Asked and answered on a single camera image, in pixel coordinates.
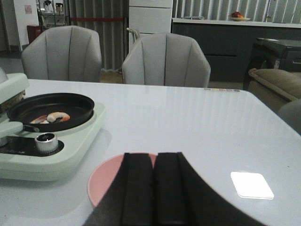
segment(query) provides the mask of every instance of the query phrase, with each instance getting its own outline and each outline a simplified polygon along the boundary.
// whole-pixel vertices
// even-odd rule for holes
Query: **pink plate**
[[[93,204],[97,206],[99,201],[103,198],[106,191],[109,189],[114,180],[124,154],[114,156],[96,167],[88,180],[88,196]],[[151,163],[154,166],[157,155],[150,154]]]

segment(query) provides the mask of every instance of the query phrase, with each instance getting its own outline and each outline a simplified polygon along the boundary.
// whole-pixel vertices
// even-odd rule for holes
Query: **sofa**
[[[248,91],[276,113],[283,105],[301,99],[301,72],[253,68],[248,73],[252,78]]]

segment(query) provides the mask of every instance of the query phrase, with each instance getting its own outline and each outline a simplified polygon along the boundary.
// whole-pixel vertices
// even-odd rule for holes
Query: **gray curtain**
[[[86,27],[99,33],[102,68],[120,69],[127,49],[125,28],[128,18],[128,0],[69,0],[66,4],[69,4],[71,25]],[[96,21],[81,21],[81,18],[94,18]]]

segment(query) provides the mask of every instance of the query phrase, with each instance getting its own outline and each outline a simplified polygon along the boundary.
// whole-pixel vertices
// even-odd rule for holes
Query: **chair backrest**
[[[22,63],[29,79],[98,82],[99,35],[79,26],[50,28],[23,51]]]
[[[277,114],[301,135],[301,99],[283,105]]]
[[[211,69],[193,38],[158,33],[136,40],[122,71],[126,84],[207,87]]]

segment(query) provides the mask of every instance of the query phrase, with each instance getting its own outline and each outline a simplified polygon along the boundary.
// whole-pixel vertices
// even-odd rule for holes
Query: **portable stove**
[[[7,77],[0,83],[0,104],[29,87],[23,73]],[[102,127],[105,112],[102,103],[95,103],[93,116],[71,129],[51,133],[22,130],[9,134],[5,137],[7,144],[0,146],[0,178],[53,181],[67,176],[80,163]],[[0,127],[7,123],[7,114],[0,114]]]

